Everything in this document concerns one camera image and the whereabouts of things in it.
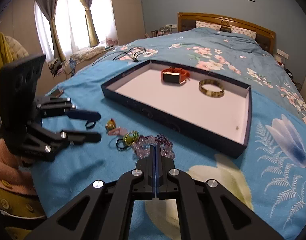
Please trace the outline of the pink cushion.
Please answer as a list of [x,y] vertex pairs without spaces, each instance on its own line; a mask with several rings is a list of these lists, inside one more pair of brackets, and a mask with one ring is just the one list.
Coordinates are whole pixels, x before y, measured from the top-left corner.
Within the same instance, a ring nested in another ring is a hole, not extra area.
[[0,140],[0,188],[18,194],[36,195],[31,173],[20,170],[16,157],[10,153],[3,139]]

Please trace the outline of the blue floral bedspread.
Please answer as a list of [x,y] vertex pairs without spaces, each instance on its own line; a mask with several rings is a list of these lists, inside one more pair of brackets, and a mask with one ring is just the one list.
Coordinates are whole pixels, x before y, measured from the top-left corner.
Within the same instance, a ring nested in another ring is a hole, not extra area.
[[51,216],[96,179],[134,168],[148,145],[118,150],[113,119],[151,142],[164,135],[177,168],[218,180],[284,239],[306,226],[306,103],[273,56],[242,34],[195,28],[119,46],[60,83],[99,112],[96,144],[69,146],[32,168]]

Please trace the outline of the dark blue shallow box tray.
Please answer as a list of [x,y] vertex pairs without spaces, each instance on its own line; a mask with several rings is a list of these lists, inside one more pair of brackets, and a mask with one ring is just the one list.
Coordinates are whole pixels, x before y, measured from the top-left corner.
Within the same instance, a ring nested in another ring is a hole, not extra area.
[[[190,72],[182,85],[164,83],[161,71]],[[147,60],[101,85],[113,100],[232,158],[248,145],[252,119],[250,85],[215,72]]]

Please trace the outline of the left purple curtain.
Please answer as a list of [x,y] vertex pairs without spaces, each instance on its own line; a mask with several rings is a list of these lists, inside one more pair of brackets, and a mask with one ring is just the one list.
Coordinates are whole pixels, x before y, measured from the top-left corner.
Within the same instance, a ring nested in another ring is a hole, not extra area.
[[65,61],[65,56],[60,46],[58,33],[55,25],[56,6],[58,0],[35,0],[45,18],[49,22],[50,34],[53,43],[54,57],[58,58],[61,62]]

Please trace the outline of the orange smart watch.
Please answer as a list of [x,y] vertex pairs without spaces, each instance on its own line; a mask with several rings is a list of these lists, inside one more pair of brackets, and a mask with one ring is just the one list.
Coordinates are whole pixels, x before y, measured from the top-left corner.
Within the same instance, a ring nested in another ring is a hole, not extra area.
[[182,68],[171,67],[161,71],[161,79],[164,83],[182,85],[190,78],[190,72]]

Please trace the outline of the wooden headboard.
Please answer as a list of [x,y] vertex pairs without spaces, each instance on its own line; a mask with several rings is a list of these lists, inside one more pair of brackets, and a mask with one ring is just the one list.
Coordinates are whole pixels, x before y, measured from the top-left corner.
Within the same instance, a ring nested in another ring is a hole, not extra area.
[[219,24],[221,25],[220,30],[226,32],[231,31],[230,26],[236,26],[254,31],[257,33],[256,42],[260,45],[260,47],[269,52],[271,55],[274,54],[276,40],[276,34],[274,31],[237,18],[198,12],[178,12],[177,31],[182,32],[194,29],[196,27],[196,21]]

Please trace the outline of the left floral pillow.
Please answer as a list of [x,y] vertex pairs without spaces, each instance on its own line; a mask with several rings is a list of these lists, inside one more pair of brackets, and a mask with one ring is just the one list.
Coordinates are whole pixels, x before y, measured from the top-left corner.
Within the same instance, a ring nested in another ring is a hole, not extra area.
[[209,28],[209,29],[213,29],[216,31],[220,31],[221,29],[220,24],[212,24],[212,23],[207,23],[207,22],[202,22],[202,21],[196,21],[196,27],[197,28]]

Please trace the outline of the floral pillow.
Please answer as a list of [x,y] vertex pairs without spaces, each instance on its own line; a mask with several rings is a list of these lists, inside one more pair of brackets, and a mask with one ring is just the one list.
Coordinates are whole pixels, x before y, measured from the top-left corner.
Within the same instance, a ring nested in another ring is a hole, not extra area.
[[245,29],[245,28],[240,28],[240,27],[237,27],[237,26],[234,26],[234,25],[231,25],[230,26],[230,29],[231,29],[231,33],[237,33],[237,34],[243,34],[243,35],[246,35],[252,39],[256,39],[256,36],[257,36],[257,33],[255,31],[252,31],[252,30],[248,30],[248,29]]
[[202,21],[196,21],[196,27],[197,28],[209,28],[209,29],[213,29],[216,31],[220,31],[221,29],[220,24],[212,24],[212,23],[207,23],[207,22],[202,22]]

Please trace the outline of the right floral pillow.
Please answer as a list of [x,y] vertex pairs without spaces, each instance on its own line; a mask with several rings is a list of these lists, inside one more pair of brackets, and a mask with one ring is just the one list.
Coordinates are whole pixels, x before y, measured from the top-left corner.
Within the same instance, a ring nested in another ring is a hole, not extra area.
[[255,31],[252,31],[252,30],[248,30],[248,29],[245,29],[245,28],[240,28],[240,27],[237,27],[237,26],[234,26],[234,25],[231,25],[230,26],[230,29],[231,29],[231,33],[237,33],[237,34],[243,34],[243,35],[246,35],[252,39],[256,39],[256,36],[257,36],[257,33]]

